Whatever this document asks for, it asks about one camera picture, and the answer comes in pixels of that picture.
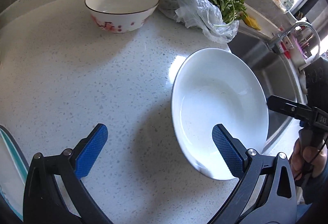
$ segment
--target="stainless steel sink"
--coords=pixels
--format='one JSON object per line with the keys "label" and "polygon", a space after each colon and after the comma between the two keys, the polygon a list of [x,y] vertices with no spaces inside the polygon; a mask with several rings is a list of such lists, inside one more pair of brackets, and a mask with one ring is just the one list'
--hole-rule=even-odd
{"label": "stainless steel sink", "polygon": [[[292,101],[298,100],[295,79],[287,61],[268,50],[263,39],[239,31],[228,45],[231,52],[254,72],[266,97],[278,95]],[[269,131],[264,150],[278,138],[290,121],[290,117],[269,111]]]}

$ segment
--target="metal faucet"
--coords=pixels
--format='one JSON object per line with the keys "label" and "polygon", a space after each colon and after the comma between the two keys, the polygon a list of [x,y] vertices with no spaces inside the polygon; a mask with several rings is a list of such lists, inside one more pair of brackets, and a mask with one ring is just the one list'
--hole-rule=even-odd
{"label": "metal faucet", "polygon": [[297,26],[306,26],[309,27],[312,31],[313,34],[317,37],[317,44],[318,44],[318,53],[315,56],[311,56],[310,58],[308,58],[305,62],[306,64],[300,67],[300,71],[303,70],[305,67],[307,67],[308,65],[310,65],[313,61],[315,61],[319,55],[320,55],[320,37],[318,32],[313,28],[313,26],[305,21],[300,21],[300,22],[296,22],[294,23],[290,28],[286,29],[285,31],[278,33],[277,35],[275,35],[273,38],[271,38],[269,41],[267,41],[267,47],[269,50],[273,51],[273,52],[277,52],[274,50],[275,46],[277,43],[281,42],[283,40],[283,38],[287,35],[289,35]]}

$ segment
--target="bowl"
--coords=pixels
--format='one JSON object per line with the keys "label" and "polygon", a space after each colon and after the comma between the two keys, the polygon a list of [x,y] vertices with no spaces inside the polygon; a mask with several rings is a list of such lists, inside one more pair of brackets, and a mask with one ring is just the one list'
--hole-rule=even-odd
{"label": "bowl", "polygon": [[212,179],[234,178],[212,140],[216,124],[222,123],[246,149],[263,150],[269,115],[262,87],[250,68],[230,52],[205,48],[190,55],[175,78],[171,109],[184,155]]}
{"label": "bowl", "polygon": [[159,0],[85,0],[96,25],[112,33],[140,28],[154,12]]}

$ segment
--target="clear plastic bag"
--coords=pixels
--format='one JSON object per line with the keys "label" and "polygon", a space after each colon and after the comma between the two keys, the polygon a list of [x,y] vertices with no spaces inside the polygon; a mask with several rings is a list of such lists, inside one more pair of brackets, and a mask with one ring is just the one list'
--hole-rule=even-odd
{"label": "clear plastic bag", "polygon": [[160,0],[158,9],[166,17],[184,22],[187,28],[201,28],[213,42],[229,43],[238,31],[239,21],[224,26],[219,8],[208,0]]}

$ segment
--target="silver bolt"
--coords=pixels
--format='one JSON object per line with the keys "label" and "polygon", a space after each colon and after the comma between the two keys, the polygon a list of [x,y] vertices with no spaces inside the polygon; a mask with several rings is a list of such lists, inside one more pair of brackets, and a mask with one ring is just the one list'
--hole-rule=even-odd
{"label": "silver bolt", "polygon": [[280,156],[280,158],[282,158],[283,160],[286,158],[286,154],[283,153],[283,152],[280,152],[280,153],[279,153],[279,156]]}
{"label": "silver bolt", "polygon": [[64,151],[63,151],[63,154],[64,155],[70,155],[72,154],[73,150],[71,148],[66,148]]}
{"label": "silver bolt", "polygon": [[256,150],[255,149],[248,149],[248,153],[250,154],[250,155],[256,155],[257,154],[257,152],[256,152]]}
{"label": "silver bolt", "polygon": [[33,158],[35,160],[38,160],[41,157],[41,155],[42,155],[41,153],[36,153],[36,154],[34,154]]}

